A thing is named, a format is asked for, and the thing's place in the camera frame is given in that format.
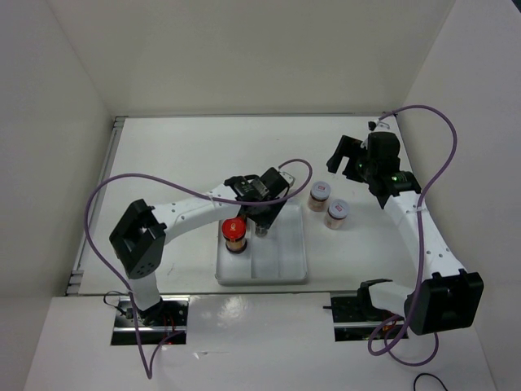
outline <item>tray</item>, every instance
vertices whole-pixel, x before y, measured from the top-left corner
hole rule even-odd
[[[278,285],[306,283],[308,265],[304,248],[302,209],[287,201],[265,237],[255,235],[255,223],[248,220],[247,247],[243,253],[226,249],[219,222],[217,269],[220,285]]]

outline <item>beige wall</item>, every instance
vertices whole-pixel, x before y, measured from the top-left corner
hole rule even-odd
[[[44,0],[0,2],[0,53],[0,388],[16,391],[66,288],[111,118]]]
[[[439,108],[458,130],[455,160],[427,202],[453,251],[484,278],[475,325],[497,388],[519,389],[521,13],[512,1],[456,1],[405,103]],[[425,184],[450,132],[430,113],[399,122]]]
[[[49,0],[113,114],[375,112],[453,0]]]

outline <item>black cable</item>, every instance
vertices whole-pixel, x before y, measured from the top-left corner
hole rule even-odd
[[[105,303],[106,305],[109,305],[111,307],[114,307],[115,309],[117,309],[118,311],[120,311],[120,313],[123,315],[123,316],[126,316],[126,311],[123,310],[121,307],[119,307],[118,305],[113,305],[113,304],[110,304],[110,303],[107,303],[107,296],[109,293],[117,293],[118,295],[120,296],[124,296],[125,294],[124,293],[121,293],[119,291],[108,291],[107,293],[105,293],[103,295],[103,303]]]
[[[413,382],[413,391],[416,391],[416,382],[417,382],[418,379],[419,379],[420,377],[422,377],[422,376],[430,376],[430,377],[434,377],[436,380],[438,380],[438,381],[440,382],[441,386],[443,387],[443,389],[444,389],[445,391],[449,391],[449,390],[447,389],[447,387],[445,387],[445,384],[443,384],[443,381],[441,381],[441,379],[440,379],[438,376],[436,376],[436,375],[432,375],[431,373],[426,373],[426,372],[420,373],[418,376],[416,376],[416,377],[414,378],[414,382]]]

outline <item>white table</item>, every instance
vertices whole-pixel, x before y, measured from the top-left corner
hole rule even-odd
[[[176,238],[165,247],[156,271],[162,293],[331,292],[357,289],[360,282],[387,278],[413,286],[415,271],[405,244],[391,219],[369,193],[367,185],[327,172],[326,162],[343,134],[365,139],[363,116],[222,116],[128,118],[120,135],[110,175],[139,172],[167,178],[197,191],[207,191],[233,175],[263,174],[269,167],[301,157],[314,169],[313,181],[331,184],[332,197],[350,203],[341,231],[323,225],[323,213],[304,207],[308,282],[290,286],[223,287],[215,279],[217,224]],[[401,136],[394,118],[386,122]],[[402,169],[410,169],[405,149]],[[287,166],[304,181],[306,168]],[[305,204],[309,188],[298,199]],[[143,198],[163,204],[186,198],[180,191],[142,179],[124,179],[108,186],[97,211],[94,240],[120,271],[108,241],[127,206]],[[103,294],[122,284],[88,248],[81,257],[85,271],[80,294]]]
[[[442,333],[425,367],[403,367],[370,356],[364,341],[335,342],[328,301],[327,293],[191,297],[186,345],[163,348],[147,380],[135,346],[110,346],[113,308],[100,297],[55,298],[25,391],[411,390],[422,371],[450,390],[495,390],[473,327]],[[432,336],[412,336],[393,351],[418,361],[432,346]],[[145,347],[148,358],[153,349]],[[428,378],[418,384],[440,389]]]

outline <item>bottle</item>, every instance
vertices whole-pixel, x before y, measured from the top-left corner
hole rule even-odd
[[[242,218],[235,217],[225,220],[222,223],[221,230],[228,251],[240,254],[246,249],[246,223]]]
[[[331,187],[325,182],[315,182],[311,186],[308,198],[308,207],[314,212],[322,212],[326,208],[326,202],[331,194]]]
[[[324,223],[332,230],[338,230],[349,213],[349,205],[344,200],[334,200],[327,209]]]

